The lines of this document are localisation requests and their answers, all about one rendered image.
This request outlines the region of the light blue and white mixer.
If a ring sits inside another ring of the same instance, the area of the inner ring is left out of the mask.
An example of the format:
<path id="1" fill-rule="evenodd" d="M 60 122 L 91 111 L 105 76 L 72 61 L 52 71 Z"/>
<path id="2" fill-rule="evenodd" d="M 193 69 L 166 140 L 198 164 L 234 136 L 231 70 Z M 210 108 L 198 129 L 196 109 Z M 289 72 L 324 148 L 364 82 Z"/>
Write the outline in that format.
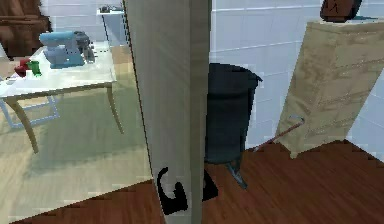
<path id="1" fill-rule="evenodd" d="M 63 69 L 94 63 L 91 41 L 83 31 L 46 32 L 39 35 L 43 53 L 51 69 Z"/>

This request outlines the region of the dark grey pedal bin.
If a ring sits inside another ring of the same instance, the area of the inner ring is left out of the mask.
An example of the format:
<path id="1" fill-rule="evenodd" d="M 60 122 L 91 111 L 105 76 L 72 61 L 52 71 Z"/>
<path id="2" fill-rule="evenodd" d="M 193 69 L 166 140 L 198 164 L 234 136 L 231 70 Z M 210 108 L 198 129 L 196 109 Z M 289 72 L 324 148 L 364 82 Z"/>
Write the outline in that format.
<path id="1" fill-rule="evenodd" d="M 243 189 L 247 184 L 240 174 L 242 152 L 260 82 L 258 75 L 241 66 L 209 64 L 205 162 L 225 164 Z"/>

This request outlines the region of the beige grey room door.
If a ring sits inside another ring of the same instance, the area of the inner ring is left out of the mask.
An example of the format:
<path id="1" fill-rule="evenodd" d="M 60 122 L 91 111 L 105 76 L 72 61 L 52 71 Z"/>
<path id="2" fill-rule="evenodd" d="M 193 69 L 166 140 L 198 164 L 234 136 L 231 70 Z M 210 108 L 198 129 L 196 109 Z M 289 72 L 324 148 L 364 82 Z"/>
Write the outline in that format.
<path id="1" fill-rule="evenodd" d="M 165 223 L 202 224 L 212 0 L 123 1 L 154 184 L 187 199 Z"/>

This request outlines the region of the brown stick with grey hook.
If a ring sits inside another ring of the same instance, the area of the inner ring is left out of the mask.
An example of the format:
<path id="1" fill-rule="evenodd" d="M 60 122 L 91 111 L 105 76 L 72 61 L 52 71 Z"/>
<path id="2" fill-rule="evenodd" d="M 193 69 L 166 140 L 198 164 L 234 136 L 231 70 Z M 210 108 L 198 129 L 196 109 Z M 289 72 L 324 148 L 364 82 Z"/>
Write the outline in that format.
<path id="1" fill-rule="evenodd" d="M 289 127 L 288 129 L 286 129 L 285 131 L 281 132 L 281 133 L 278 133 L 276 134 L 273 138 L 265 141 L 264 143 L 261 143 L 255 147 L 252 147 L 252 148 L 249 148 L 247 150 L 251 151 L 251 152 L 256 152 L 258 151 L 259 149 L 261 149 L 262 147 L 268 145 L 268 144 L 271 144 L 273 143 L 275 140 L 279 139 L 280 137 L 286 135 L 287 133 L 291 132 L 292 130 L 302 126 L 303 124 L 305 124 L 305 119 L 302 117 L 302 116 L 299 116 L 299 115 L 290 115 L 289 118 L 293 118 L 293 119 L 298 119 L 299 122 L 292 125 L 291 127 Z"/>

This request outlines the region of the white cabinet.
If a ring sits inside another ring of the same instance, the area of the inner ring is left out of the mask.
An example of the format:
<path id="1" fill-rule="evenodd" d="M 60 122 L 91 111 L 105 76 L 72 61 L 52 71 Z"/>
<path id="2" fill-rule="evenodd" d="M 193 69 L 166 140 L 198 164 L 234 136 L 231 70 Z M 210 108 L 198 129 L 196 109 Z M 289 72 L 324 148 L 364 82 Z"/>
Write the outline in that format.
<path id="1" fill-rule="evenodd" d="M 96 15 L 102 20 L 106 41 L 111 46 L 123 46 L 128 44 L 124 10 L 120 12 L 100 13 Z"/>

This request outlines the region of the white table with beige legs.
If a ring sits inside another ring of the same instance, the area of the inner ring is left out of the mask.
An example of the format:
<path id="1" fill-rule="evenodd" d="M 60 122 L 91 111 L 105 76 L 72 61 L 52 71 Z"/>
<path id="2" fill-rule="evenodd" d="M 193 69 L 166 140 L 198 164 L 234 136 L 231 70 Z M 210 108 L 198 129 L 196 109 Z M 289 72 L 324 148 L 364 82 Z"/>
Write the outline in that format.
<path id="1" fill-rule="evenodd" d="M 31 60 L 39 62 L 40 77 L 34 77 L 31 72 L 25 78 L 18 78 L 12 84 L 0 82 L 0 99 L 2 99 L 17 115 L 23 125 L 34 153 L 38 152 L 36 137 L 31 122 L 19 100 L 58 94 L 79 92 L 91 89 L 106 88 L 110 108 L 121 134 L 124 133 L 122 124 L 113 99 L 112 84 L 116 82 L 116 75 L 110 46 L 106 42 L 96 42 L 96 60 L 83 66 L 63 69 L 51 69 L 43 51 L 46 47 L 38 49 Z"/>

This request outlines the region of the small dark object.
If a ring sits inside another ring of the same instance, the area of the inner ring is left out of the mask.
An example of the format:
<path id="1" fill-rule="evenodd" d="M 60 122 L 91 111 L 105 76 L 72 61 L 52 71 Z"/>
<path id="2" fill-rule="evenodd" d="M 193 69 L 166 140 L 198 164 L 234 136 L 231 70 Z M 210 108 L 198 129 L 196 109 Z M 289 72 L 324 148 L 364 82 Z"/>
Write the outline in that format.
<path id="1" fill-rule="evenodd" d="M 120 12 L 123 11 L 122 7 L 105 5 L 99 8 L 100 13 Z"/>

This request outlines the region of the light wooden chest of drawers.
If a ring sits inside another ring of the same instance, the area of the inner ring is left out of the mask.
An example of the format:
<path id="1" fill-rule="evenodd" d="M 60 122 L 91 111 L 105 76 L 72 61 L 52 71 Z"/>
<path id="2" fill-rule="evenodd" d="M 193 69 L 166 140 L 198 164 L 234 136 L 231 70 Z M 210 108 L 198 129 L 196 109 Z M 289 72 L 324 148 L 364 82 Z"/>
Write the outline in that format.
<path id="1" fill-rule="evenodd" d="M 344 140 L 384 70 L 384 18 L 306 25 L 281 112 L 292 158 Z"/>

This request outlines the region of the green cup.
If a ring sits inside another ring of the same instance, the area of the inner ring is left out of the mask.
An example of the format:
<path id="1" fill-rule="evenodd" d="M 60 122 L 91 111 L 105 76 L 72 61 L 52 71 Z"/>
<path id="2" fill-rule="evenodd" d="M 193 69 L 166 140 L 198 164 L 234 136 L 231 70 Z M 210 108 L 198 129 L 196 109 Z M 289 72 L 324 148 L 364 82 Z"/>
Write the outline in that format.
<path id="1" fill-rule="evenodd" d="M 39 77 L 42 75 L 38 61 L 29 61 L 27 65 L 35 77 Z"/>

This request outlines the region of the red round object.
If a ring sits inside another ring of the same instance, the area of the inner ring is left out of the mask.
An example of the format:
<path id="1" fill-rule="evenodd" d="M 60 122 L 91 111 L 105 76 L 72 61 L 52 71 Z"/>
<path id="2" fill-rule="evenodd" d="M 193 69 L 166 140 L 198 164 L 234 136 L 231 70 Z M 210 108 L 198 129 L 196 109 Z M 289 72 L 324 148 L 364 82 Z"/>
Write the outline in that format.
<path id="1" fill-rule="evenodd" d="M 14 68 L 16 74 L 20 77 L 26 76 L 26 71 L 29 69 L 28 62 L 30 62 L 29 58 L 21 59 L 19 65 Z"/>

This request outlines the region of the dark brown box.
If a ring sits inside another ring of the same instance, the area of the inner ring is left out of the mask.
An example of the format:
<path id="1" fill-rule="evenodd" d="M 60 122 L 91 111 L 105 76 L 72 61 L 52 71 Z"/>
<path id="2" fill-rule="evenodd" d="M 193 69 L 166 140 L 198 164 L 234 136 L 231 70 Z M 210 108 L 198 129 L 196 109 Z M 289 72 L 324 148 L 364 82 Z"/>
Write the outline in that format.
<path id="1" fill-rule="evenodd" d="M 363 0 L 323 0 L 320 17 L 326 22 L 345 23 L 353 19 Z"/>

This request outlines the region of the dark brown wooden cupboard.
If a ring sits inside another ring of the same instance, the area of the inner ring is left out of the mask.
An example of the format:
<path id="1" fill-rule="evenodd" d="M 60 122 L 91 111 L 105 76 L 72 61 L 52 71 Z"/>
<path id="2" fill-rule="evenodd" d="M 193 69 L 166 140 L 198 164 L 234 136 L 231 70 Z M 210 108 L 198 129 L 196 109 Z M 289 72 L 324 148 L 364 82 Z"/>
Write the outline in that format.
<path id="1" fill-rule="evenodd" d="M 41 46 L 41 33 L 51 32 L 41 0 L 0 0 L 0 44 L 10 60 L 32 56 Z"/>

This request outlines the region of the pale blue chair frame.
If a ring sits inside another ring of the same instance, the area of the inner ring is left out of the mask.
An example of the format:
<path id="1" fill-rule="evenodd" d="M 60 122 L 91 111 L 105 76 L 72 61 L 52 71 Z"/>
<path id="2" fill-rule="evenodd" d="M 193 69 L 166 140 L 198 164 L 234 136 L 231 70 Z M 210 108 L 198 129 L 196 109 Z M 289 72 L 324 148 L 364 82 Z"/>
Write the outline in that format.
<path id="1" fill-rule="evenodd" d="M 46 102 L 43 102 L 40 104 L 28 105 L 28 106 L 24 107 L 24 110 L 26 110 L 26 111 L 30 111 L 30 110 L 34 110 L 34 109 L 38 109 L 38 108 L 43 108 L 46 106 L 48 106 L 52 109 L 51 115 L 31 120 L 30 123 L 32 125 L 37 125 L 37 124 L 43 123 L 45 121 L 53 120 L 55 118 L 60 117 L 58 109 L 57 109 L 57 105 L 56 105 L 56 103 L 58 102 L 57 98 L 55 96 L 47 96 L 46 99 L 47 99 Z M 23 124 L 21 122 L 15 123 L 12 120 L 12 117 L 11 117 L 11 115 L 7 109 L 6 103 L 4 102 L 3 99 L 0 99 L 0 109 L 2 110 L 4 117 L 5 117 L 8 125 L 11 128 L 22 128 L 23 127 Z"/>

